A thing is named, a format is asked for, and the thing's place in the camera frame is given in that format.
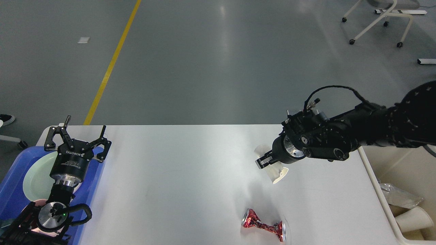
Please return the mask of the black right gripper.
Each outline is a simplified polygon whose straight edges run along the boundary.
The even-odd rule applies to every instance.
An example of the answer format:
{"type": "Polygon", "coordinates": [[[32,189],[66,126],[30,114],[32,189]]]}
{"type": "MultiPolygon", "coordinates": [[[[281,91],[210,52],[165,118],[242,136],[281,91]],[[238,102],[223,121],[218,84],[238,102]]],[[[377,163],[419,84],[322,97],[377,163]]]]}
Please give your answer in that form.
{"type": "Polygon", "coordinates": [[[291,164],[305,157],[302,150],[297,149],[288,136],[284,134],[277,137],[272,143],[271,150],[257,158],[255,163],[259,169],[264,169],[278,161],[291,164]]]}

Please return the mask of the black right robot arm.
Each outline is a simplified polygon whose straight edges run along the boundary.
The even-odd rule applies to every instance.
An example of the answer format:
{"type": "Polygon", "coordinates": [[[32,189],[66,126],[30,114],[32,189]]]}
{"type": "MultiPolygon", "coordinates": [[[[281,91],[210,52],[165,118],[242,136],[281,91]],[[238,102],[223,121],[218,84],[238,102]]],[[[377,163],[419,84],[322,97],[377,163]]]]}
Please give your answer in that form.
{"type": "Polygon", "coordinates": [[[288,115],[271,150],[257,158],[258,168],[277,162],[290,164],[305,157],[344,161],[360,146],[418,148],[435,145],[435,81],[410,90],[392,107],[361,101],[353,110],[329,118],[315,112],[320,101],[309,96],[304,109],[288,115]]]}

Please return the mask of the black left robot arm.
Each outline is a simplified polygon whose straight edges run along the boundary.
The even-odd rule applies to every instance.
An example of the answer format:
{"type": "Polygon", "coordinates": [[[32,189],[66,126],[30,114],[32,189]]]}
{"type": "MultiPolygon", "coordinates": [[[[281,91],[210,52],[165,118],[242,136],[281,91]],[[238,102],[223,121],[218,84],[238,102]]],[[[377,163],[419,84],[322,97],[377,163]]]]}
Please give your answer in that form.
{"type": "Polygon", "coordinates": [[[2,232],[2,245],[67,245],[71,238],[68,229],[92,218],[88,204],[72,205],[74,190],[83,184],[92,160],[101,163],[106,159],[112,142],[105,137],[105,125],[92,142],[71,138],[67,132],[70,119],[67,116],[62,126],[50,127],[45,140],[44,151],[56,153],[47,200],[41,206],[30,201],[2,232]]]}

